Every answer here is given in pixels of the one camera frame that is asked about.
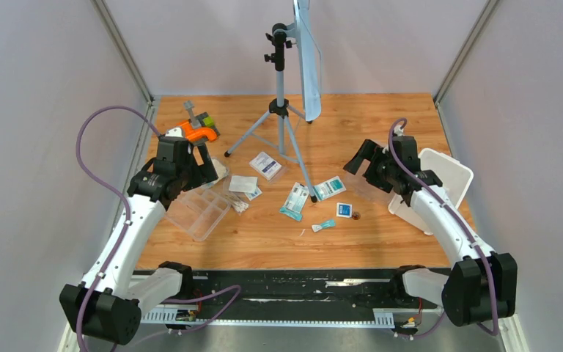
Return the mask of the clear compartment tray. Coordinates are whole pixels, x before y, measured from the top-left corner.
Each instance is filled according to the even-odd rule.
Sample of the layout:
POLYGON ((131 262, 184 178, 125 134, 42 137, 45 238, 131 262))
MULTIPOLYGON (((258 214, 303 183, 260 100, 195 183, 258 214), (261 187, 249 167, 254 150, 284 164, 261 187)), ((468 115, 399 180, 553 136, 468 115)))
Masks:
POLYGON ((195 188, 171 203, 165 219, 195 241, 204 241, 229 209, 229 203, 218 193, 208 188, 195 188))

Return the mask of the white gauze pad packet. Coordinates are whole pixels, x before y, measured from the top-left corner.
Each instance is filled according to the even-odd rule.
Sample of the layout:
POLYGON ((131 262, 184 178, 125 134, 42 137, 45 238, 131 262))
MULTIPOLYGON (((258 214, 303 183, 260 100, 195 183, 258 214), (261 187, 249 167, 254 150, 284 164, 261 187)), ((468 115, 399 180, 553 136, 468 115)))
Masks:
POLYGON ((230 178, 228 190, 231 192, 240 192, 253 194, 257 190, 258 177, 233 175, 230 178))

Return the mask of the cotton swab bag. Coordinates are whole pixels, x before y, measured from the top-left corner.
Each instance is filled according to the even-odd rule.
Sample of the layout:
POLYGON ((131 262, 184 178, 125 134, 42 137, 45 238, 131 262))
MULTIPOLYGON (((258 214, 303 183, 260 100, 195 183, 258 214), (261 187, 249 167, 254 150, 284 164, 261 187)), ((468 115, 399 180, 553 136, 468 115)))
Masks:
POLYGON ((236 213, 239 215, 244 213, 248 208, 249 204, 243 201, 238 195, 227 191, 223 193, 223 198, 231 205, 236 213))

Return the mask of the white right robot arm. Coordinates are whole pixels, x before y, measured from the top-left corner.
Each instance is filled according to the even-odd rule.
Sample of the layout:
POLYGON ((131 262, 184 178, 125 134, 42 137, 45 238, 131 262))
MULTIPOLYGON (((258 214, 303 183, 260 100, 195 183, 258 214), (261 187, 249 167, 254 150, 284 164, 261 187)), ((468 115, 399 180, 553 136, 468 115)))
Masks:
POLYGON ((422 168, 416 140, 391 136, 387 147, 366 139, 343 169, 362 176, 371 188, 394 193, 416 213, 451 264, 448 275, 422 265, 404 265, 389 286, 391 300, 407 306, 420 298, 443 308, 456 326, 514 315, 518 264, 509 253, 486 244, 452 204, 440 177, 422 168))

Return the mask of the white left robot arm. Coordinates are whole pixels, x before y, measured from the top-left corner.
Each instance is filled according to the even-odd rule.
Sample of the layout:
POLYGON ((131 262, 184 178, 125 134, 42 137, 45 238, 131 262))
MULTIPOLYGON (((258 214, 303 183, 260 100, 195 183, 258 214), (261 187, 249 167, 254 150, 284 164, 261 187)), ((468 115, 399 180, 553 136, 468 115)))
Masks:
POLYGON ((157 154, 118 196, 124 205, 116 227, 95 264, 77 285, 66 284, 59 303, 81 351, 85 337, 128 344, 141 318, 165 299, 190 301, 195 283, 189 268, 162 263, 153 274, 133 285, 131 278, 141 253, 171 203, 183 192, 218 177, 205 142, 161 135, 157 154))

